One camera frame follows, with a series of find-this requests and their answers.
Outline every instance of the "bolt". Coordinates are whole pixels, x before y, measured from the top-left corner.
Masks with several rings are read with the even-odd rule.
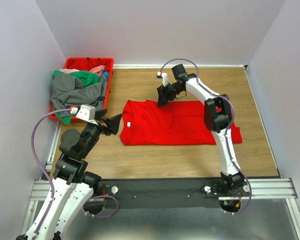
[[[245,191],[245,192],[250,192],[250,189],[249,189],[249,186],[248,185],[244,185],[243,186],[243,190]]]
[[[209,186],[205,186],[204,187],[204,191],[206,192],[206,193],[211,193],[211,187],[209,187]]]
[[[118,187],[117,186],[113,186],[112,188],[111,188],[111,192],[113,193],[113,194],[116,194],[117,192],[118,192]]]

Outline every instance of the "pink cloth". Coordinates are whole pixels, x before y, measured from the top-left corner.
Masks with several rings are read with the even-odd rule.
[[[80,70],[78,69],[67,69],[67,68],[61,68],[59,69],[60,72],[66,73],[66,74],[71,74],[74,72],[79,72]]]
[[[94,68],[92,68],[89,72],[97,74],[99,77],[103,74],[103,72],[105,71],[106,66],[105,65],[100,65],[100,66],[96,66]]]

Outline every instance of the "folded red cloth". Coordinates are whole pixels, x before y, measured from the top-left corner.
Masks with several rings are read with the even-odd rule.
[[[157,107],[155,101],[128,100],[122,113],[120,134],[125,145],[215,145],[204,123],[204,105],[200,101],[172,101]],[[232,142],[242,143],[240,128],[231,127]]]

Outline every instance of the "red plastic bin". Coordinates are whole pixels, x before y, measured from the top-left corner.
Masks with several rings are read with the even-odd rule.
[[[114,59],[110,57],[69,57],[65,62],[64,68],[65,69],[71,68],[71,66],[75,63],[76,60],[87,61],[87,62],[93,61],[94,63],[97,63],[95,64],[96,66],[105,65],[105,71],[109,73],[108,86],[106,88],[104,105],[103,105],[103,108],[106,109],[108,104],[109,93],[111,92],[110,91],[111,79],[112,79],[112,75],[114,74]],[[84,67],[81,67],[81,69],[78,70],[90,71],[90,69],[84,69]],[[54,110],[54,105],[52,104],[50,112],[52,112],[53,110]],[[60,121],[60,119],[56,115],[51,115],[50,118]],[[75,116],[71,117],[71,123],[82,123],[82,122],[83,121],[81,119],[78,119]]]

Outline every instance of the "cable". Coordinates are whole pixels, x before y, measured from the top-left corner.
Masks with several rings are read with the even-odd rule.
[[[44,176],[46,177],[46,179],[49,181],[49,184],[50,184],[50,186],[51,186],[51,197],[50,197],[51,200],[49,201],[49,204],[48,204],[48,206],[47,206],[47,208],[46,208],[46,210],[45,210],[45,212],[44,212],[44,214],[43,214],[41,220],[39,221],[39,223],[38,223],[38,225],[37,225],[37,227],[36,227],[36,229],[35,229],[35,231],[34,231],[34,233],[33,233],[34,236],[32,237],[32,240],[35,240],[35,238],[37,237],[38,232],[39,232],[39,229],[40,229],[42,223],[44,222],[44,220],[46,219],[46,216],[48,215],[48,212],[49,212],[49,210],[50,210],[50,208],[51,208],[51,205],[52,205],[52,203],[53,203],[53,199],[54,199],[54,197],[55,197],[55,186],[54,186],[54,184],[53,184],[53,182],[52,182],[52,180],[51,180],[49,174],[46,172],[46,170],[44,169],[44,167],[41,165],[40,160],[39,160],[39,158],[38,158],[38,156],[37,156],[37,153],[36,153],[36,150],[35,150],[35,134],[36,134],[36,130],[37,130],[39,124],[40,124],[45,118],[49,117],[50,115],[57,114],[57,113],[63,113],[63,112],[70,112],[70,111],[71,111],[71,109],[69,108],[69,109],[61,109],[61,110],[56,110],[56,111],[49,112],[48,114],[44,115],[44,116],[43,116],[43,117],[35,124],[35,126],[34,126],[34,128],[33,128],[33,131],[32,131],[32,135],[31,135],[31,149],[32,149],[32,153],[33,153],[34,159],[35,159],[36,163],[38,164],[39,168],[41,169],[41,171],[43,172],[43,175],[44,175]]]
[[[214,96],[214,97],[217,97],[217,98],[221,98],[223,100],[225,100],[231,107],[231,111],[232,111],[232,119],[229,123],[229,125],[226,127],[225,131],[224,131],[224,135],[225,135],[225,143],[226,143],[226,148],[227,148],[227,151],[228,151],[228,154],[229,154],[229,157],[230,157],[230,160],[231,162],[233,163],[234,167],[239,171],[239,173],[242,174],[242,176],[244,177],[244,179],[246,180],[246,183],[248,184],[249,186],[249,199],[248,199],[248,202],[246,203],[246,205],[243,207],[242,210],[238,211],[238,212],[228,212],[230,214],[233,214],[233,215],[237,215],[237,214],[240,214],[242,213],[244,210],[247,209],[247,207],[249,206],[250,202],[251,202],[251,198],[252,198],[252,187],[251,187],[251,184],[250,184],[250,181],[248,179],[248,177],[244,174],[244,172],[240,169],[240,167],[235,163],[235,161],[233,161],[233,156],[231,154],[231,150],[230,150],[230,145],[229,145],[229,140],[228,140],[228,137],[227,137],[227,132],[228,130],[231,128],[232,124],[234,123],[235,121],[235,108],[233,106],[233,104],[230,102],[229,99],[227,99],[226,97],[222,96],[222,95],[218,95],[218,94],[215,94],[213,92],[211,92],[209,89],[207,89],[204,85],[202,85],[200,82],[199,82],[199,68],[198,66],[193,62],[193,61],[190,61],[188,59],[184,59],[184,58],[174,58],[174,59],[171,59],[169,61],[167,61],[160,69],[160,72],[162,72],[162,70],[164,69],[164,67],[171,63],[172,61],[175,61],[175,60],[182,60],[182,61],[186,61],[186,62],[189,62],[191,64],[194,65],[195,69],[196,69],[196,82],[197,84],[202,88],[204,89],[206,92],[208,92],[210,95]]]
[[[186,96],[187,96],[187,91],[184,91],[184,92],[185,92],[185,95],[184,95],[184,96],[181,96],[181,97],[175,96],[175,99],[182,99],[182,98],[186,97]]]
[[[98,215],[94,215],[94,214],[91,214],[90,212],[86,211],[85,215],[91,216],[92,218],[96,218],[96,219],[108,219],[108,218],[111,218],[113,215],[115,215],[118,212],[118,210],[119,210],[119,202],[118,202],[118,200],[115,197],[110,196],[110,195],[100,195],[100,196],[94,196],[94,197],[90,198],[89,200],[92,200],[92,199],[103,199],[103,198],[114,200],[114,202],[115,202],[115,210],[111,214],[109,214],[107,216],[98,216]]]

